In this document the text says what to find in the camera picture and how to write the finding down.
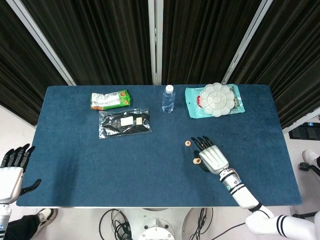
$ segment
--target robotic arm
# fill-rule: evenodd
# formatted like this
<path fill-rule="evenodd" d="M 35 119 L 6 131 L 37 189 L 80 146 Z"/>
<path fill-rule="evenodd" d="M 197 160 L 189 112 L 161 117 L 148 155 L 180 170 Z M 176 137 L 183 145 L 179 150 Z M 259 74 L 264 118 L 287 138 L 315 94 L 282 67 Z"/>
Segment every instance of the robotic arm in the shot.
<path fill-rule="evenodd" d="M 0 240 L 5 237 L 9 223 L 9 204 L 15 202 L 19 196 L 35 190 L 41 183 L 41 179 L 38 179 L 33 185 L 21 189 L 29 158 L 35 149 L 34 146 L 29 146 L 30 144 L 26 144 L 16 150 L 9 150 L 0 166 Z"/>
<path fill-rule="evenodd" d="M 196 162 L 200 167 L 206 172 L 219 175 L 220 181 L 239 206 L 252 212 L 245 219 L 245 224 L 252 233 L 280 235 L 292 240 L 320 240 L 320 229 L 317 229 L 316 233 L 315 227 L 320 220 L 320 212 L 315 216 L 315 224 L 292 216 L 274 216 L 250 193 L 237 172 L 229 168 L 228 160 L 209 138 L 203 136 L 203 138 L 192 137 L 191 139 L 200 149 L 200 152 L 194 151 Z"/>

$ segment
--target blue table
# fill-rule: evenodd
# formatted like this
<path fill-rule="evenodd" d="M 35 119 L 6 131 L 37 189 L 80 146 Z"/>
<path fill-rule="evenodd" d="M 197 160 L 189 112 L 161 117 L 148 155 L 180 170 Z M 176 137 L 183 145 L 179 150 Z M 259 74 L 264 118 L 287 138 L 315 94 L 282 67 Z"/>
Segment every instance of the blue table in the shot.
<path fill-rule="evenodd" d="M 185 146 L 206 135 L 266 206 L 298 205 L 301 196 L 277 111 L 267 85 L 239 85 L 245 113 L 191 119 L 186 87 L 176 85 L 174 111 L 162 112 L 165 86 L 51 86 L 38 120 L 23 186 L 42 183 L 20 206 L 208 207 L 237 206 L 219 176 L 193 164 Z M 128 89 L 133 105 L 149 108 L 151 133 L 99 139 L 90 95 Z"/>

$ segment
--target water bottle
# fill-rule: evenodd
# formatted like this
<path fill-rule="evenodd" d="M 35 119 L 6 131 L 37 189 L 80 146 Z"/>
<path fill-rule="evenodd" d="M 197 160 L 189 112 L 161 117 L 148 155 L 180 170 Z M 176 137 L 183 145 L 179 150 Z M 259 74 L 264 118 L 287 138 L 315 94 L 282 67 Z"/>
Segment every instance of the water bottle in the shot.
<path fill-rule="evenodd" d="M 176 93 L 174 92 L 174 86 L 167 85 L 162 97 L 162 110 L 165 113 L 169 114 L 174 110 L 175 96 Z"/>

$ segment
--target shoe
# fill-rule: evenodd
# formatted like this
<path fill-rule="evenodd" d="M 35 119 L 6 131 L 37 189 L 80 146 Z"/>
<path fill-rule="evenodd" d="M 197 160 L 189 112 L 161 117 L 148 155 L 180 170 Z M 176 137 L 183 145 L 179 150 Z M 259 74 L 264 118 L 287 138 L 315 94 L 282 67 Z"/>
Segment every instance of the shoe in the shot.
<path fill-rule="evenodd" d="M 39 225 L 33 236 L 36 236 L 43 227 L 48 226 L 53 222 L 53 220 L 55 220 L 56 216 L 58 215 L 58 209 L 44 208 L 41 209 L 36 215 L 39 218 Z"/>
<path fill-rule="evenodd" d="M 303 151 L 302 158 L 309 165 L 315 165 L 318 169 L 320 169 L 318 166 L 319 155 L 316 154 L 313 150 L 307 149 L 307 150 Z M 318 174 L 316 174 L 313 170 L 310 169 L 310 171 L 313 172 L 313 174 L 316 176 L 316 178 L 320 181 L 320 176 Z"/>

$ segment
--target black curtain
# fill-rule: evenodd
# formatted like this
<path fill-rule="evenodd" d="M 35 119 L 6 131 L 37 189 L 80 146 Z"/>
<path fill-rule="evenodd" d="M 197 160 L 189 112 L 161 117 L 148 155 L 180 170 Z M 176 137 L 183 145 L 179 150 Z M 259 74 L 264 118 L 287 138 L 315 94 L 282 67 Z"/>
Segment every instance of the black curtain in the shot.
<path fill-rule="evenodd" d="M 152 84 L 147 0 L 22 0 L 78 85 Z"/>
<path fill-rule="evenodd" d="M 162 84 L 221 82 L 260 0 L 164 0 Z"/>
<path fill-rule="evenodd" d="M 319 107 L 320 1 L 273 1 L 229 83 L 270 85 L 283 128 Z"/>
<path fill-rule="evenodd" d="M 36 125 L 47 87 L 66 82 L 4 0 L 0 15 L 0 105 Z"/>

